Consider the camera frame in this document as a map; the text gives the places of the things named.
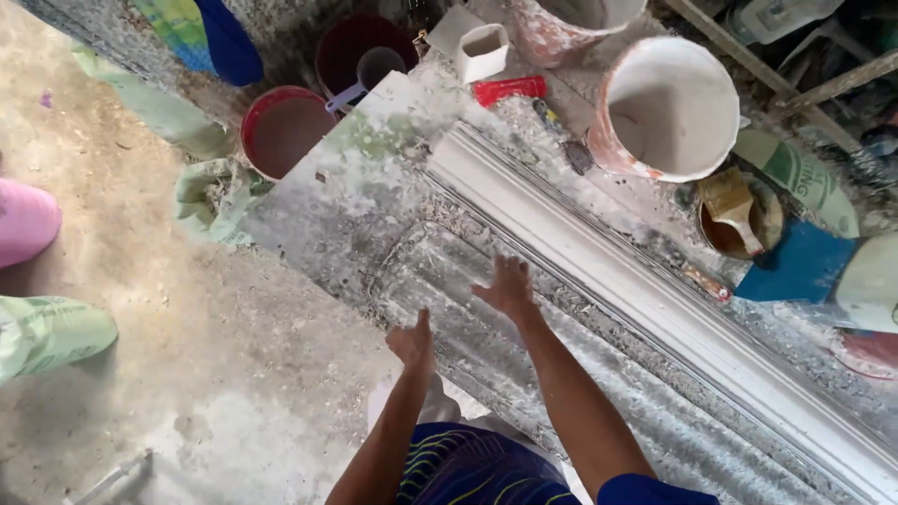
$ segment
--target dark red bucket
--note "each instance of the dark red bucket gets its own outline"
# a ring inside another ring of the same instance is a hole
[[[358,60],[369,49],[379,47],[399,53],[409,71],[418,64],[418,51],[411,38],[380,16],[350,16],[321,37],[315,53],[315,74],[328,99],[356,83]],[[351,107],[342,110],[349,112]]]
[[[252,103],[243,116],[240,140],[252,166],[276,182],[336,124],[320,96],[299,86],[280,86]]]

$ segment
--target blue sleeve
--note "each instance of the blue sleeve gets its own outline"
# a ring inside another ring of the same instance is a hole
[[[689,491],[651,477],[624,474],[614,477],[595,497],[596,505],[720,505],[703,492]]]

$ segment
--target brush handle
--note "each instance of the brush handle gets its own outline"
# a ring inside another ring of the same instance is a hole
[[[750,256],[757,256],[764,252],[764,246],[761,245],[761,242],[758,240],[758,237],[754,236],[752,232],[752,227],[749,226],[746,221],[739,221],[735,223],[729,223],[730,226],[735,228],[737,232],[739,232],[739,236],[742,237],[742,241],[745,243],[745,250],[748,251]]]

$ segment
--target forearm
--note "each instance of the forearm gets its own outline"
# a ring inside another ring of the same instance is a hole
[[[620,474],[655,477],[627,423],[533,305],[513,318],[530,352],[552,426],[586,489]]]
[[[334,485],[328,505],[395,501],[431,375],[417,368],[402,371],[374,429]]]

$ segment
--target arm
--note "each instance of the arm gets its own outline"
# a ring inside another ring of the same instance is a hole
[[[387,345],[402,360],[402,375],[371,434],[334,484],[327,505],[396,501],[409,441],[436,369],[429,318],[422,309],[414,328],[396,326],[387,335]]]
[[[590,496],[594,499],[603,484],[621,474],[655,478],[627,423],[546,324],[533,302],[527,263],[497,256],[492,287],[472,286],[471,291],[517,326],[552,427]]]

